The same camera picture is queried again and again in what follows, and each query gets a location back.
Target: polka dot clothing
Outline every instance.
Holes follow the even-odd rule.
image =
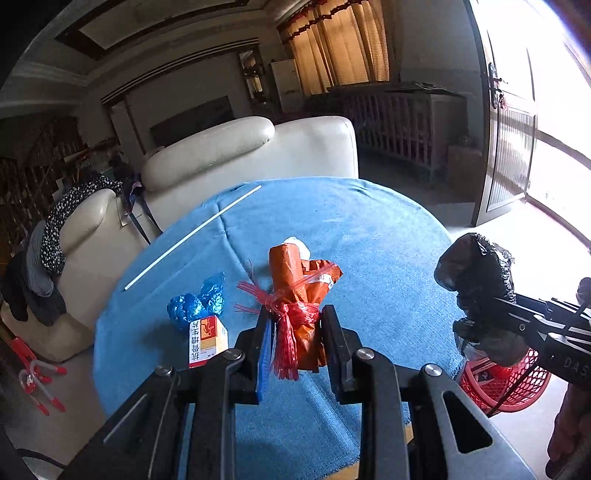
[[[116,195],[119,195],[121,194],[121,187],[120,181],[114,181],[101,175],[96,180],[83,185],[75,185],[53,206],[47,218],[43,240],[41,241],[41,263],[51,275],[61,275],[64,271],[66,257],[64,257],[64,252],[61,251],[60,230],[68,217],[74,213],[78,205],[94,192],[110,189]]]

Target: curtain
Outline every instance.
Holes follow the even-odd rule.
[[[381,0],[318,0],[280,26],[306,96],[389,80]]]

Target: orange bag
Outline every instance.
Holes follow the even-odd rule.
[[[277,300],[284,304],[294,302],[314,304],[316,307],[324,300],[324,297],[332,288],[332,285],[343,274],[337,265],[333,265],[328,273],[295,289],[291,288],[296,282],[306,275],[314,274],[320,268],[330,265],[326,260],[301,260],[300,251],[294,244],[277,245],[269,250],[269,267],[273,278],[273,288],[278,294]],[[303,306],[289,305],[292,312],[301,311]],[[301,318],[296,314],[291,316],[291,325],[297,351],[297,368],[318,372],[319,367],[326,365],[326,355],[322,345],[322,336],[317,328],[317,320],[310,316]]]

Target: door handle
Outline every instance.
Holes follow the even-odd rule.
[[[496,76],[495,64],[490,62],[488,64],[488,85],[491,91],[491,106],[495,110],[499,107],[499,94],[502,92],[498,87],[499,82],[503,82],[503,79]]]

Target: round table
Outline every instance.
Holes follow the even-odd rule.
[[[174,250],[128,291],[135,276],[180,238],[255,185],[255,192]],[[220,319],[232,346],[256,315],[238,290],[251,263],[262,288],[271,287],[268,253],[290,236],[312,258],[336,262],[343,277],[325,303],[343,327],[394,363],[428,362],[454,375],[462,364],[452,323],[462,316],[454,294],[439,287],[433,270],[451,244],[443,226],[412,200],[364,180],[312,177],[243,184],[209,199],[168,228],[130,266],[98,320],[94,377],[103,408],[112,414],[156,365],[187,367],[188,340],[168,319],[168,301],[198,293],[203,280],[223,271]],[[359,406],[339,406],[326,368],[300,380],[274,377],[262,404],[236,408],[236,467],[241,480],[322,478],[359,456]]]

